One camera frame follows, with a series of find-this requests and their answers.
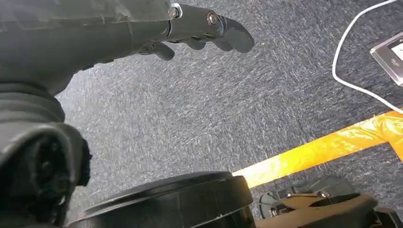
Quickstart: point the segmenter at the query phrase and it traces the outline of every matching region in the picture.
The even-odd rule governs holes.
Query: gray carpet
[[[236,171],[388,109],[331,76],[337,43],[378,0],[189,0],[237,19],[256,40],[248,54],[171,45],[174,60],[132,56],[79,72],[58,96],[88,139],[92,179],[69,218],[134,185],[194,171]],[[403,106],[369,54],[402,31],[402,1],[358,21],[341,53],[342,78]],[[402,163],[387,145],[274,181],[252,192],[336,174],[403,215]]]

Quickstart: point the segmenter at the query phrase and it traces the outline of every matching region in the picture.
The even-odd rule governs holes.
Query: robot
[[[174,51],[164,42],[195,50],[212,42],[223,51],[241,53],[254,46],[240,23],[168,0],[0,0],[0,227],[65,225],[75,187],[89,181],[92,156],[78,130],[64,123],[54,96],[76,72],[98,63],[134,54],[170,60]],[[336,196],[310,194],[294,197],[307,199],[302,206],[290,196],[272,202],[270,211],[281,208],[273,210],[273,222],[255,223],[243,177],[193,173],[121,192],[85,211],[69,227],[318,227],[335,215],[365,221],[354,223],[360,225],[401,224],[393,211],[375,213],[376,200],[369,195],[337,201],[332,199]],[[360,213],[346,217],[346,210],[337,206],[346,202],[347,211]],[[315,216],[321,208],[325,213]],[[300,222],[284,223],[291,220]]]

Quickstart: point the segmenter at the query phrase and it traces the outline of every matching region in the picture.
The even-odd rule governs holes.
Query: robotic hand
[[[0,227],[62,226],[75,187],[88,183],[88,145],[54,98],[74,73],[132,54],[170,60],[163,42],[254,46],[234,20],[184,4],[150,8],[156,1],[0,0]]]

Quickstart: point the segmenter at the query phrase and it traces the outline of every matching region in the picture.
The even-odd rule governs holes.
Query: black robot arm
[[[147,7],[119,2],[0,0],[0,227],[60,227],[75,187],[88,183],[88,145],[64,124],[54,98],[76,72],[132,54],[170,60],[163,42],[199,50],[211,41],[243,53],[254,46],[241,24],[210,9],[162,5],[155,9],[166,15],[152,17],[141,12]]]

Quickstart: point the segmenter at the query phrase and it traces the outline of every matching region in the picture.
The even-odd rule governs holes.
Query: yellow tape
[[[403,115],[388,112],[233,173],[250,188],[389,142],[403,161]]]

